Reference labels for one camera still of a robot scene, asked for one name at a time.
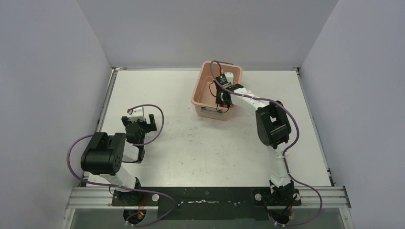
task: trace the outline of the robotic arm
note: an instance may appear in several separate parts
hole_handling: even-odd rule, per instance
[[[139,188],[138,178],[132,176],[122,162],[141,163],[145,155],[143,143],[145,134],[156,131],[153,114],[149,115],[150,123],[146,122],[143,107],[128,112],[128,117],[121,118],[126,133],[116,133],[114,136],[107,133],[95,132],[87,148],[82,154],[81,167],[83,171],[106,179],[109,183]],[[120,192],[129,192],[117,188]]]
[[[244,108],[256,117],[257,135],[260,141],[267,146],[271,156],[271,186],[278,188],[292,185],[293,188],[294,186],[288,176],[282,153],[277,149],[279,144],[287,143],[289,140],[291,126],[287,114],[275,104],[253,100],[251,97],[257,98],[257,96],[246,90],[240,84],[232,85],[228,82],[225,74],[216,77],[216,82],[220,83],[229,91],[240,94],[231,94],[215,83],[217,89],[215,101],[217,104],[226,105],[228,107],[234,104]]]

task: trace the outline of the metal frame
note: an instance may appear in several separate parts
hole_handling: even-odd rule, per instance
[[[308,187],[296,187],[299,190],[302,205],[294,208],[319,208],[318,195]],[[345,187],[315,187],[322,195],[323,208],[350,208]],[[113,196],[107,187],[75,187],[72,189],[67,209],[138,209],[137,206],[112,206]],[[141,207],[141,209],[157,209],[154,207]],[[285,208],[284,206],[268,206],[268,209]]]
[[[100,131],[103,127],[104,119],[107,113],[108,105],[110,102],[111,94],[114,89],[114,84],[117,78],[118,71],[155,71],[155,70],[183,70],[183,71],[192,71],[199,70],[199,68],[147,68],[147,67],[115,67],[113,68],[110,81],[108,83],[108,88],[106,91],[106,96],[101,110],[101,114],[98,120],[96,131]],[[288,68],[288,69],[277,69],[277,70],[286,70],[286,71],[296,71],[299,83],[302,88],[302,83],[297,68]],[[308,101],[304,94],[304,100],[307,105],[309,115],[315,130],[315,134],[320,145],[322,156],[324,158],[326,169],[328,170],[328,164],[324,155],[323,147],[320,142],[318,131],[316,129],[315,122],[312,117],[312,113],[308,106]],[[302,206],[296,206],[295,208],[319,208],[319,198],[318,195],[307,187],[296,187],[300,191],[300,196],[302,200]],[[354,229],[354,224],[352,217],[350,215],[349,209],[351,208],[349,198],[344,187],[315,187],[322,195],[323,208],[339,208],[344,227],[346,229]],[[85,208],[85,209],[135,209],[137,206],[131,207],[114,207],[111,205],[112,195],[109,193],[107,187],[74,187],[70,195],[64,219],[61,224],[62,229],[69,229],[73,218],[75,209]],[[158,207],[141,207],[141,209],[157,209]]]

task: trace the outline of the white bracket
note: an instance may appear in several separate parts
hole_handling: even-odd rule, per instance
[[[100,174],[100,177],[106,179],[110,184],[118,185],[119,187],[129,187],[135,188],[135,184],[137,179],[133,177],[123,166],[116,172],[115,176],[111,176],[109,174]],[[117,187],[116,190],[120,192],[129,192],[129,190],[125,190],[122,188]]]

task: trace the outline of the white table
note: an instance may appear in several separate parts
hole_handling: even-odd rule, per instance
[[[242,108],[227,122],[197,116],[191,96],[198,74],[198,70],[118,71],[102,132],[124,133],[121,117],[139,104],[155,104],[165,115],[163,132],[145,146],[143,162],[123,163],[123,167],[144,187],[268,186],[270,156],[257,136],[255,117]],[[311,186],[330,186],[296,72],[244,71],[241,84],[259,97],[280,100],[297,120],[301,136],[288,157],[292,175]],[[148,114],[155,115],[159,129],[159,111],[146,107]],[[296,135],[290,123],[289,144]],[[145,142],[155,134],[147,134]],[[91,174],[88,179],[106,183]]]

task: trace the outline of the orange wire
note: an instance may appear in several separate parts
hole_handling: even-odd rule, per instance
[[[146,196],[143,196],[143,202],[141,205],[138,206],[138,215],[140,214],[140,207],[142,207],[146,203]]]

